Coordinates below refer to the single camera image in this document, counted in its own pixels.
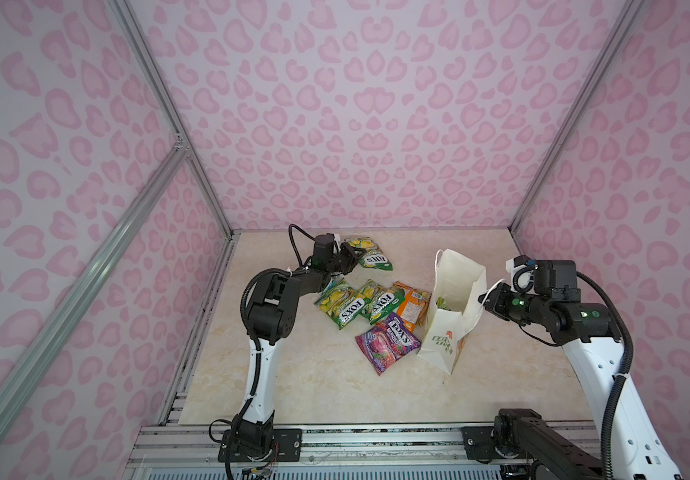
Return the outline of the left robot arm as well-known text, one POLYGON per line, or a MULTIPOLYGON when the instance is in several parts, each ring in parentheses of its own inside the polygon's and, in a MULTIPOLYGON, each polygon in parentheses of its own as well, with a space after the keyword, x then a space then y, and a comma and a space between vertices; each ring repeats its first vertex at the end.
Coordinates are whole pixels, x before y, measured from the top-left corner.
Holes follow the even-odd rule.
POLYGON ((224 444, 252 458, 266 456, 273 447, 277 351, 292 333, 299 300, 324 292, 335 279, 351 273, 366 254, 364 248, 333 233, 314 236, 292 224, 288 235, 297 268, 259 272, 247 284, 239 306, 251 359, 244 402, 231 421, 224 444), (294 243, 296 232, 313 241, 313 253, 307 259, 294 243))

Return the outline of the white illustrated paper bag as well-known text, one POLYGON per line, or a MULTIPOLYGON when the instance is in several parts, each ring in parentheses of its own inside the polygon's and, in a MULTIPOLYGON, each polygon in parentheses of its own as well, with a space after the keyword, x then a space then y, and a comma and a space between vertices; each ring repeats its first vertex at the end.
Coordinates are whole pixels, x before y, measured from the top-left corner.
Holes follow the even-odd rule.
POLYGON ((466 337, 483 315, 479 297, 489 290, 487 269, 455 250, 440 249, 434 272, 435 284, 418 357, 452 375, 466 337), (435 305, 438 297, 444 297, 452 310, 438 310, 435 305))

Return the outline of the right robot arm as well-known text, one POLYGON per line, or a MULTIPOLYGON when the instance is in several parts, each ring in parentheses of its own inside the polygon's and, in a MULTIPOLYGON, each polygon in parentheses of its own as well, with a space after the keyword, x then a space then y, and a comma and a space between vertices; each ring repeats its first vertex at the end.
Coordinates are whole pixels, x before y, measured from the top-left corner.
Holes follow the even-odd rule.
POLYGON ((535 411, 503 408, 491 448, 526 455, 530 476, 557 479, 679 479, 682 474, 649 418, 630 373, 634 342, 603 288, 571 260, 509 260, 509 283, 480 295, 484 309, 520 329, 540 325, 568 358, 599 434, 597 457, 550 427, 535 411))

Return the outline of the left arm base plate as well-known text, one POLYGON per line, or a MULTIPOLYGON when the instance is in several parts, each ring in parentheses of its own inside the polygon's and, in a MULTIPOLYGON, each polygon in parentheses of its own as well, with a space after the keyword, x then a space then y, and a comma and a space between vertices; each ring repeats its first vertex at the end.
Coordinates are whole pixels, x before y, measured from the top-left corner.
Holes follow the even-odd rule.
POLYGON ((224 435, 220 444, 218 459, 230 462, 298 462, 301 457, 303 430, 294 428, 273 428, 258 435, 240 434, 233 438, 232 432, 224 435))

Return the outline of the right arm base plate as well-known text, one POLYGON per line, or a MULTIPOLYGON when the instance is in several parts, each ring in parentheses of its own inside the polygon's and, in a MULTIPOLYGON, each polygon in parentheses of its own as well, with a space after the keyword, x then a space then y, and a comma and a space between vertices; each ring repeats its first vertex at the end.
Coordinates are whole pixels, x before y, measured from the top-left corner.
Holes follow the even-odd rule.
POLYGON ((494 426, 467 426, 461 429, 463 444, 468 460, 481 464, 505 460, 497 449, 494 426))

